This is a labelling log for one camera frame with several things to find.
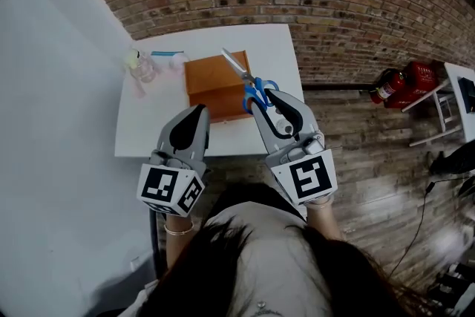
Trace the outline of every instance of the white wall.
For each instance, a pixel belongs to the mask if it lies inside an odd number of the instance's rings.
[[[129,39],[111,18],[95,0],[0,0],[7,317],[82,316],[104,283],[150,254],[148,210],[135,199],[141,162],[114,158],[122,86],[114,46]]]

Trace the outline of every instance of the long dark hair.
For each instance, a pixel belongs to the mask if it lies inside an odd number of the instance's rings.
[[[200,229],[150,294],[140,317],[243,314],[249,303],[235,305],[233,291],[238,259],[251,232],[231,223]],[[334,317],[434,316],[423,297],[391,285],[380,266],[352,244],[327,240],[310,226],[292,228],[312,250]]]

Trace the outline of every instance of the bracelet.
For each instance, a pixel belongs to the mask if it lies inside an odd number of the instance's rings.
[[[193,229],[194,229],[194,223],[193,223],[193,221],[192,221],[192,222],[191,222],[191,227],[190,227],[188,230],[180,231],[180,232],[168,230],[168,227],[167,227],[166,225],[163,225],[163,227],[165,228],[165,231],[167,232],[167,234],[170,234],[170,235],[173,235],[174,237],[177,237],[177,236],[181,236],[181,235],[186,235],[186,234],[188,234],[189,232],[193,231]]]
[[[333,203],[333,200],[335,200],[335,198],[333,197],[333,195],[330,195],[328,197],[328,201],[325,202],[325,203],[314,203],[314,202],[310,201],[309,203],[305,204],[305,207],[307,207],[308,209],[322,210],[322,209],[325,209],[328,206],[331,206],[332,203]]]

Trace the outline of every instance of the orange wooden box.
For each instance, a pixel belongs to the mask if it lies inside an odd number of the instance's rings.
[[[233,56],[249,71],[246,51]],[[224,56],[186,62],[185,79],[190,106],[206,105],[212,122],[251,117],[243,109],[244,82]]]

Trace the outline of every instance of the blue scissor handle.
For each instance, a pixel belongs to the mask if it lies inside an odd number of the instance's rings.
[[[273,104],[269,101],[269,98],[267,98],[266,92],[264,91],[264,88],[267,85],[271,85],[274,88],[274,90],[279,90],[277,83],[275,83],[274,81],[271,81],[271,80],[265,81],[259,77],[255,78],[255,87],[257,88],[259,93],[261,93],[263,102],[266,104],[267,107],[272,107]]]
[[[243,108],[246,111],[246,113],[252,115],[252,111],[247,108],[247,103],[249,101],[249,98],[254,98],[256,102],[258,102],[264,110],[267,110],[267,104],[261,99],[260,96],[258,96],[258,92],[256,89],[251,86],[251,85],[244,85],[244,99],[243,99]]]

